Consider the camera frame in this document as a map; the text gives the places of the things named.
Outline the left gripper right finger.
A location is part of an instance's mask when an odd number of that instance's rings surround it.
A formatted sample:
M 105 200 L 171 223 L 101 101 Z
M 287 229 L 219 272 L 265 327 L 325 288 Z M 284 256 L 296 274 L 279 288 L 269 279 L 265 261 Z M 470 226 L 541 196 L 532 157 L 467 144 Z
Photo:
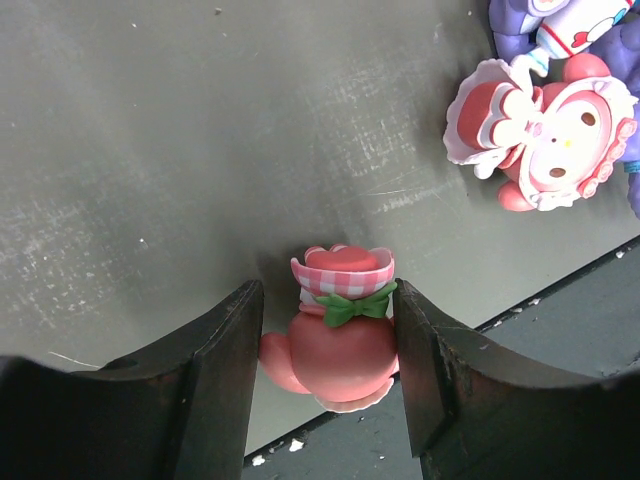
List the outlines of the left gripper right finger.
M 639 377 L 596 379 L 518 354 L 413 285 L 393 296 L 412 454 L 426 479 L 635 479 Z

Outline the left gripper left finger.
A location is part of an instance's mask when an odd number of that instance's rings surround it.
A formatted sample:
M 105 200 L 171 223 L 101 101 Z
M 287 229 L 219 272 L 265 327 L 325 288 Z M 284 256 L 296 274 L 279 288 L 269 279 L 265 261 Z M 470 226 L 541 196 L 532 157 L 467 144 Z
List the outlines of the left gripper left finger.
M 5 479 L 237 479 L 264 294 L 212 310 L 95 371 L 1 360 Z

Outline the pink doll green bow toy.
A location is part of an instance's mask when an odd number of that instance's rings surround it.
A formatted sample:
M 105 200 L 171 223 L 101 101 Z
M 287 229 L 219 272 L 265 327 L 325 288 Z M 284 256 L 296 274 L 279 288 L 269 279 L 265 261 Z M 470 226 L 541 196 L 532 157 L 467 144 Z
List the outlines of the pink doll green bow toy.
M 394 321 L 395 259 L 384 247 L 312 246 L 290 267 L 299 311 L 285 333 L 264 334 L 259 363 L 284 390 L 311 395 L 327 411 L 379 403 L 399 369 Z

